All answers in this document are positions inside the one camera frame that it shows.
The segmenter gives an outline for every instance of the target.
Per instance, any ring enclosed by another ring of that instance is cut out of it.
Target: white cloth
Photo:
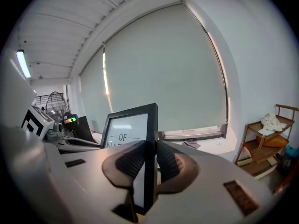
[[[261,123],[263,128],[258,132],[265,135],[272,134],[276,131],[280,132],[286,126],[286,124],[280,123],[274,114],[266,114],[265,117],[262,118]]]

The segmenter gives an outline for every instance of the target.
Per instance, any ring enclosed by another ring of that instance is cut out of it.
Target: window sill
[[[169,142],[176,141],[185,141],[189,139],[193,139],[194,141],[207,140],[207,139],[215,139],[223,137],[222,132],[213,132],[213,133],[203,133],[203,134],[195,134],[195,135],[180,135],[180,136],[165,136],[164,140]]]
[[[181,141],[171,141],[169,142],[176,143],[176,144],[182,144]],[[225,138],[216,138],[216,139],[209,139],[209,140],[199,140],[197,141],[199,145],[201,145],[197,150],[218,155],[220,157],[223,157],[229,161],[234,161],[235,158],[235,144],[233,142],[230,142],[229,140]]]

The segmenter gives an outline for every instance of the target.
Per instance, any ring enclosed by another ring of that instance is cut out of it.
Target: blue object
[[[299,150],[292,148],[291,146],[287,145],[285,148],[285,152],[290,155],[292,158],[298,159],[299,158]]]

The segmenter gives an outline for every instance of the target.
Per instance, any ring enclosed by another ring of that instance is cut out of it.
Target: ceiling
[[[68,78],[84,43],[128,0],[34,0],[18,27],[31,79]]]

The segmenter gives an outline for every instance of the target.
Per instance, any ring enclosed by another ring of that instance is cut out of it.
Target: wooden shelf
[[[259,146],[259,143],[257,142],[257,140],[251,140],[251,141],[244,143],[244,148],[245,148],[246,152],[248,153],[248,155],[251,158],[254,158],[257,163],[261,163],[261,162],[267,160],[268,158],[274,156],[280,150],[283,149],[283,147],[264,147],[264,146],[262,146],[261,149],[258,151],[258,153],[256,153],[258,146]]]
[[[282,117],[282,116],[279,116],[279,115],[276,115],[276,118],[281,123],[286,124],[286,126],[285,126],[285,128],[281,132],[275,132],[273,134],[265,136],[265,142],[270,141],[271,139],[279,136],[282,132],[284,132],[285,130],[287,130],[294,123],[294,120],[291,120],[291,119],[288,119],[286,117]],[[263,128],[263,125],[262,125],[261,122],[256,122],[256,123],[248,124],[248,129],[251,130],[251,131],[253,131],[253,132],[255,132],[257,134],[257,136],[259,136],[259,137],[262,137],[262,135],[258,132],[262,128]]]
[[[240,168],[255,177],[273,168],[273,166],[266,160],[261,163],[249,163],[241,166]]]

